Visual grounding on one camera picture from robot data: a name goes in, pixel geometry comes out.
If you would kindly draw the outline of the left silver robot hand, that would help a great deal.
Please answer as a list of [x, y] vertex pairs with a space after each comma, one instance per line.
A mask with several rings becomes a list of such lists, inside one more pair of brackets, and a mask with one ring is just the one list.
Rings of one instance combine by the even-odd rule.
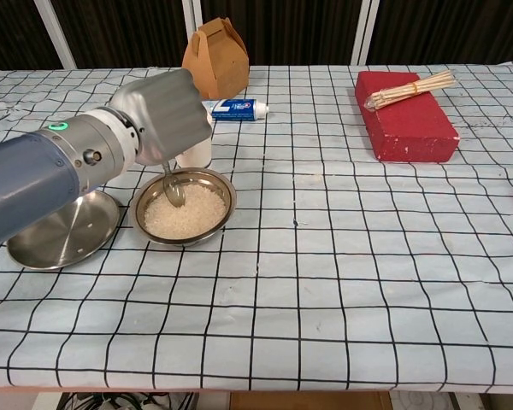
[[123, 85], [109, 106], [126, 115], [136, 128], [136, 162], [141, 165], [161, 165], [211, 134], [208, 112], [192, 74], [184, 68]]

